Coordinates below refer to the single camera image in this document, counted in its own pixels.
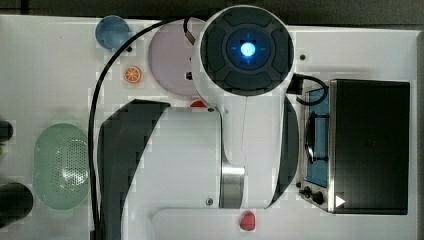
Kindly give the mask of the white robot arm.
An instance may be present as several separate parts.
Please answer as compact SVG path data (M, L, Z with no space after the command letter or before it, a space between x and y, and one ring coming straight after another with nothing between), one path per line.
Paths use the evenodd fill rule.
M285 24L255 6L217 12L196 37L191 73L205 108L134 99L101 125L90 240L154 240L164 209L267 209L293 181L299 129Z

